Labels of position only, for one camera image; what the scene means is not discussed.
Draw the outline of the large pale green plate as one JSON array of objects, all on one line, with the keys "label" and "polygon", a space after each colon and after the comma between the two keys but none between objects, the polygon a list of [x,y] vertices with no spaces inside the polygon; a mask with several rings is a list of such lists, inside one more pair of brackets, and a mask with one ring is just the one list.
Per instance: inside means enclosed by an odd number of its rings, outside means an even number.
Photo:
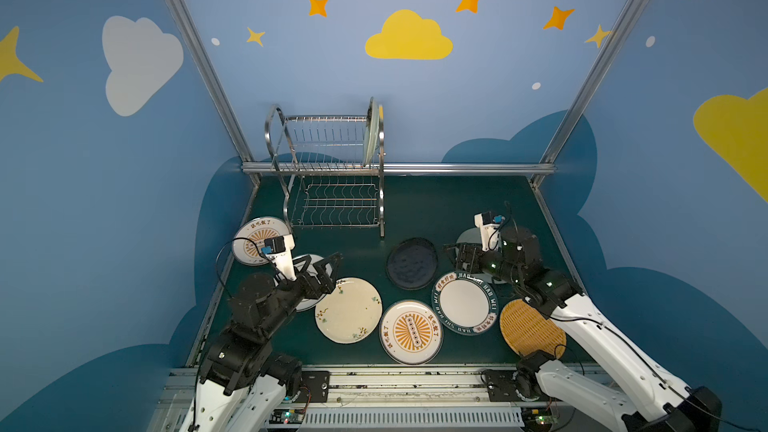
[{"label": "large pale green plate", "polygon": [[[465,230],[464,232],[462,232],[460,234],[460,236],[458,237],[456,243],[481,244],[481,238],[480,238],[480,231],[479,231],[479,229],[478,228],[471,228],[471,229]],[[455,256],[459,256],[460,257],[460,250],[455,252]],[[476,278],[476,279],[482,279],[483,278],[483,274],[473,275],[473,274],[469,274],[469,273],[467,273],[465,271],[464,271],[464,273],[466,273],[466,274],[468,274],[471,277]]]}]

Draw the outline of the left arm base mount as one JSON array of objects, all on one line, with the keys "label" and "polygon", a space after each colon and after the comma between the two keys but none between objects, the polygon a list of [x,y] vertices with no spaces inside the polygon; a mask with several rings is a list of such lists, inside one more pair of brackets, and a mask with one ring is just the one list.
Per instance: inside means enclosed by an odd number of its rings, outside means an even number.
[{"label": "left arm base mount", "polygon": [[327,370],[305,370],[294,373],[287,382],[287,403],[326,403],[331,374]]}]

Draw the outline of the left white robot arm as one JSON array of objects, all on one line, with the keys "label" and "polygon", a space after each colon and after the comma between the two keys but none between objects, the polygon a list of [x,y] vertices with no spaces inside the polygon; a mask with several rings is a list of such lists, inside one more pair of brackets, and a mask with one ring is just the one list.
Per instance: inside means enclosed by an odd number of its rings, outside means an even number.
[{"label": "left white robot arm", "polygon": [[254,273],[229,299],[230,321],[207,349],[182,431],[258,431],[301,388],[302,363],[273,350],[271,340],[300,302],[332,293],[343,261],[335,253],[312,263],[295,259],[294,281]]}]

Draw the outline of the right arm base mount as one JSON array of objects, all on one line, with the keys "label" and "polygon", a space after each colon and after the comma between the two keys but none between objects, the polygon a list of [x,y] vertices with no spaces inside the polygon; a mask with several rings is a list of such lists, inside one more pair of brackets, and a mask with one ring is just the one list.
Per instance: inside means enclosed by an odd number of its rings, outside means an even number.
[{"label": "right arm base mount", "polygon": [[545,396],[527,370],[484,369],[480,377],[491,402],[536,402]]}]

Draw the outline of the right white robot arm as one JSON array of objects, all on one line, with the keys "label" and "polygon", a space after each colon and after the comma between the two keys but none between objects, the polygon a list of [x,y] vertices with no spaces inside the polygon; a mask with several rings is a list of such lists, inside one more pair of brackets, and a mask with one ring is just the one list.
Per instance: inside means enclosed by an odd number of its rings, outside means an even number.
[{"label": "right white robot arm", "polygon": [[541,317],[561,326],[613,379],[615,388],[571,371],[551,352],[536,350],[516,367],[524,400],[560,399],[612,431],[716,431],[722,402],[710,389],[689,387],[615,327],[566,274],[546,267],[539,241],[526,228],[480,228],[478,244],[445,246],[464,274],[486,273],[510,284]]}]

